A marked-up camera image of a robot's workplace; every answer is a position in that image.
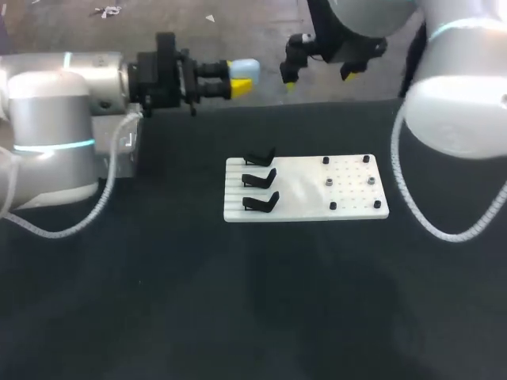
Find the black peg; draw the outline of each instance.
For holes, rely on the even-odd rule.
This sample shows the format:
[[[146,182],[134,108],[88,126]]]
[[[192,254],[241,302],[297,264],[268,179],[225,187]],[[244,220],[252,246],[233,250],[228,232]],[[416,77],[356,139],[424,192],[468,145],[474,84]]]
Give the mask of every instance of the black peg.
[[[273,159],[275,158],[276,149],[272,148],[269,151],[269,154],[266,157],[257,156],[256,154],[247,154],[243,159],[245,160],[245,165],[248,165],[249,162],[251,162],[254,165],[257,166],[270,166],[273,162]]]
[[[251,210],[269,213],[273,211],[273,208],[275,208],[276,203],[278,203],[279,199],[280,199],[279,192],[274,192],[273,195],[271,196],[271,199],[268,202],[263,202],[255,198],[245,197],[243,198],[243,206],[245,207],[245,211]]]
[[[243,174],[241,177],[241,181],[245,186],[249,185],[254,188],[270,188],[271,184],[275,180],[276,177],[276,169],[271,169],[267,178],[259,178],[256,176],[252,176],[251,174]]]

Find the dark table surface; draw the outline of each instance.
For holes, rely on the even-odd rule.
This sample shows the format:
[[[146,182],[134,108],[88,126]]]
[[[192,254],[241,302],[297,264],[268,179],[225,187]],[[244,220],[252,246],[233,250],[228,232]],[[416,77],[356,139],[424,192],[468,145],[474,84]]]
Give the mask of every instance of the dark table surface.
[[[139,177],[62,241],[0,224],[0,378],[507,378],[507,214],[465,244],[438,241],[391,173],[397,101],[159,113]],[[225,161],[375,154],[381,221],[227,224]],[[401,159],[427,217],[469,227],[507,161],[460,161],[409,132]],[[94,202],[29,211],[48,229]]]

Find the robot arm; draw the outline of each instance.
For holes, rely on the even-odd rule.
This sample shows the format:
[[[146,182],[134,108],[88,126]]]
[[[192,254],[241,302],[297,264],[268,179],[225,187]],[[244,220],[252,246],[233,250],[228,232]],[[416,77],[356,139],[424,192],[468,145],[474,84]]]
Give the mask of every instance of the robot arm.
[[[507,154],[507,2],[505,0],[308,0],[315,37],[293,36],[280,65],[295,82],[309,55],[342,62],[341,76],[365,71],[383,39],[419,6],[428,44],[403,107],[424,144],[460,158]]]
[[[197,64],[188,51],[176,50],[172,33],[158,34],[157,51],[139,53],[131,64],[112,52],[1,57],[0,117],[13,128],[14,146],[11,154],[0,152],[0,208],[12,158],[17,178],[10,208],[83,200],[98,187],[92,116],[125,114],[129,103],[141,104],[145,117],[181,103],[195,115],[203,97],[248,92],[259,70],[252,59]]]

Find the white cable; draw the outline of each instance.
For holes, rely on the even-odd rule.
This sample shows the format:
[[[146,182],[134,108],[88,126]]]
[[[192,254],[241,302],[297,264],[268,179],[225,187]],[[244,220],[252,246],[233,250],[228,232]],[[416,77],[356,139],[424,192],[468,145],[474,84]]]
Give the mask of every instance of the white cable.
[[[412,196],[410,195],[409,189],[406,187],[406,183],[403,178],[402,167],[399,162],[399,137],[402,131],[402,125],[405,117],[404,109],[405,105],[403,104],[398,111],[398,115],[396,116],[395,126],[393,128],[393,134],[391,136],[391,162],[393,165],[393,173],[395,175],[396,183],[398,184],[399,191],[402,193],[407,206],[409,207],[410,211],[412,211],[412,214],[414,214],[419,223],[422,224],[422,226],[426,228],[428,232],[441,240],[449,241],[452,243],[461,243],[479,236],[480,233],[483,232],[491,223],[491,221],[494,219],[494,217],[497,215],[507,200],[507,182],[505,182],[505,184],[501,187],[500,192],[488,207],[486,213],[468,230],[462,232],[461,234],[446,234],[445,232],[438,230],[421,213],[414,200],[412,199]]]
[[[10,150],[7,150],[4,147],[0,146],[0,152],[9,157],[10,160],[10,170],[8,175],[9,184],[7,186],[6,200],[4,201],[2,209],[0,210],[0,220],[1,220],[9,213],[10,207],[13,204],[14,195],[16,194],[17,174],[19,173],[20,160],[16,154],[13,154]]]
[[[80,230],[88,226],[102,212],[102,210],[104,209],[105,205],[109,200],[109,197],[111,196],[112,188],[114,186],[114,182],[116,179],[117,151],[118,151],[118,142],[120,140],[120,133],[132,121],[138,120],[141,117],[143,117],[141,113],[131,113],[125,116],[125,118],[120,122],[120,124],[118,124],[118,127],[116,127],[116,130],[112,134],[111,139],[111,146],[109,152],[110,160],[109,160],[108,179],[105,182],[104,191],[102,192],[101,198],[98,200],[93,210],[81,222],[63,231],[50,232],[42,230],[41,228],[34,226],[32,223],[27,222],[26,220],[13,214],[7,214],[6,219],[10,220],[13,223],[18,224],[20,227],[25,228],[26,230],[32,232],[35,235],[39,235],[42,238],[48,239],[65,238],[67,236],[71,236],[72,234],[79,232]]]

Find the slotted plate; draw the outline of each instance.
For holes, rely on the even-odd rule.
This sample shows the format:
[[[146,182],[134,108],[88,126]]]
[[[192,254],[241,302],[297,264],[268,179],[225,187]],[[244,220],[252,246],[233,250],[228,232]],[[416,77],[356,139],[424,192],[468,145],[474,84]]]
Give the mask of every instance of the slotted plate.
[[[389,215],[386,196],[380,180],[375,156],[363,162],[364,155],[277,157],[270,167],[245,165],[242,158],[229,158],[226,163],[223,217],[226,222],[305,222],[325,220],[385,219]],[[242,174],[266,178],[276,168],[276,178],[269,189],[244,187]],[[368,179],[375,178],[374,184]],[[333,180],[326,186],[326,180]],[[246,211],[243,197],[268,201],[274,192],[280,200],[273,211]],[[374,208],[376,200],[380,208]],[[337,209],[330,210],[331,202]]]

